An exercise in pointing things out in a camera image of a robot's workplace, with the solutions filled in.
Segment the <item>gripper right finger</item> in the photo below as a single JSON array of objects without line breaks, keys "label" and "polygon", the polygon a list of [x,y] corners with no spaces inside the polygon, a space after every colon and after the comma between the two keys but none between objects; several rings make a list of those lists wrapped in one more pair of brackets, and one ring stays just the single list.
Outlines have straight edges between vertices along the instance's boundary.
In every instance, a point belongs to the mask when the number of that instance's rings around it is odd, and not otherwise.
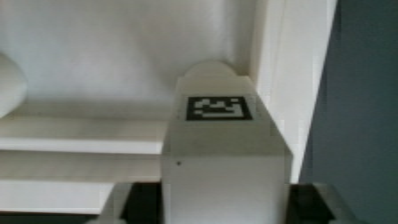
[{"label": "gripper right finger", "polygon": [[355,224],[353,212],[328,184],[289,186],[285,224]]}]

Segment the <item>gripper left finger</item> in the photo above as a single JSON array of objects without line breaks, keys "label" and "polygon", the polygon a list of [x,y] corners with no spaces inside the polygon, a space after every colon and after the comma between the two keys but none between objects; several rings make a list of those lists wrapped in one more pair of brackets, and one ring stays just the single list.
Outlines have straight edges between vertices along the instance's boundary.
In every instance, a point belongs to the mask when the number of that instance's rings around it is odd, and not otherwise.
[{"label": "gripper left finger", "polygon": [[163,224],[157,183],[117,183],[94,224]]}]

